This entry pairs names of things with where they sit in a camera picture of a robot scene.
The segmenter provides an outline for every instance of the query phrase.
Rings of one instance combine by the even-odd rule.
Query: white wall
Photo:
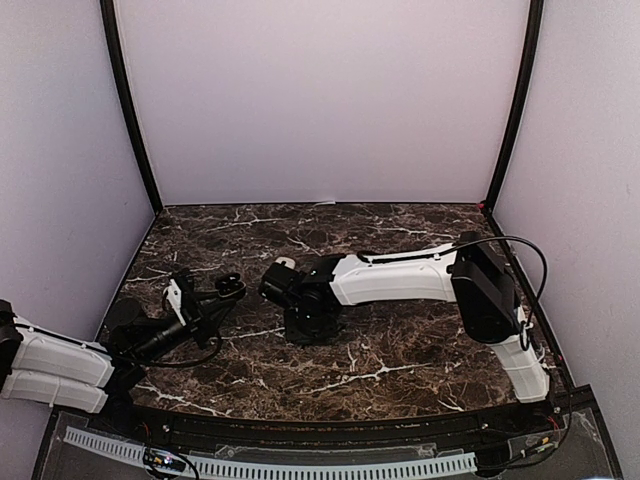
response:
[[[152,220],[99,2],[0,2],[0,298],[93,339]],[[0,477],[31,476],[49,409],[0,402]]]
[[[640,4],[547,2],[497,219],[549,256],[544,307],[640,478]],[[537,281],[536,260],[522,253]]]
[[[165,203],[483,199],[527,0],[119,0]]]

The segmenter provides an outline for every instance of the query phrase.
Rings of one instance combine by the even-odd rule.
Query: black metal pole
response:
[[[124,66],[124,58],[122,56],[122,46],[120,45],[120,36],[118,35],[118,24],[116,22],[116,12],[113,0],[100,0],[100,8],[102,9],[102,22],[104,24],[104,33],[107,38],[107,48],[109,49],[109,57],[111,58],[111,68],[113,69],[113,78],[116,82],[118,97],[120,97],[120,107],[124,115],[124,121],[129,132],[129,139],[133,152],[140,169],[142,181],[147,190],[149,201],[156,214],[162,211],[163,205],[158,192],[158,186],[153,178],[151,164],[147,151],[144,148],[138,117],[133,106],[131,90],[129,89],[129,81]]]
[[[518,80],[516,81],[516,89],[513,94],[513,102],[511,103],[511,111],[507,120],[507,127],[502,139],[502,146],[498,154],[498,161],[493,172],[493,178],[489,185],[486,199],[482,202],[484,208],[489,212],[493,211],[500,195],[500,189],[507,175],[509,160],[513,147],[518,136],[520,121],[522,120],[522,112],[527,100],[527,91],[529,90],[529,82],[531,80],[531,72],[533,71],[533,62],[536,56],[536,47],[538,45],[538,35],[540,33],[540,24],[542,22],[542,9],[544,0],[531,0],[529,4],[529,20],[527,22],[527,32],[524,38],[524,46],[522,48],[522,59],[520,60],[520,70],[518,71]]]

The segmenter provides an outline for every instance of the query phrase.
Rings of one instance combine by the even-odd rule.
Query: brown marble tabletop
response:
[[[237,271],[247,296],[225,321],[222,351],[191,370],[151,368],[132,391],[140,405],[203,415],[291,421],[382,420],[515,401],[486,346],[469,339],[455,304],[416,300],[345,309],[328,346],[283,337],[281,310],[262,299],[262,274],[279,256],[308,268],[318,255],[409,251],[478,230],[474,205],[339,204],[180,206],[162,212],[119,298],[161,315],[168,275],[189,267],[197,285]],[[203,355],[187,342],[163,360]]]

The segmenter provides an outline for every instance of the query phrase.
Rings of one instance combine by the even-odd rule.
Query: red wire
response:
[[[142,426],[144,427],[145,432],[147,432],[147,442],[148,442],[149,439],[151,438],[151,430],[149,429],[149,425],[147,425],[145,422],[142,422]]]
[[[549,423],[551,423],[551,425],[553,425],[553,431],[558,433],[558,436],[560,435],[560,426],[558,425],[558,422],[556,422],[556,420],[553,417],[547,417],[547,420],[549,420]]]

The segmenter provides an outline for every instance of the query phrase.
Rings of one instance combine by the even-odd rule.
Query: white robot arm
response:
[[[128,399],[128,390],[145,376],[141,366],[176,366],[155,360],[189,338],[200,348],[219,338],[220,322],[244,293],[237,274],[218,279],[213,292],[195,292],[189,273],[181,272],[165,290],[171,314],[150,319],[137,301],[125,299],[105,321],[110,335],[104,345],[33,325],[0,300],[0,398],[98,413],[109,399]],[[219,344],[202,361],[218,350]]]
[[[460,245],[479,239],[463,234]],[[549,375],[525,328],[527,318],[512,277],[485,244],[448,243],[428,250],[388,255],[321,257],[309,274],[278,259],[265,273],[261,294],[285,309],[286,338],[319,344],[335,335],[344,306],[382,300],[457,302],[467,334],[487,344],[509,376],[521,403],[545,400]]]

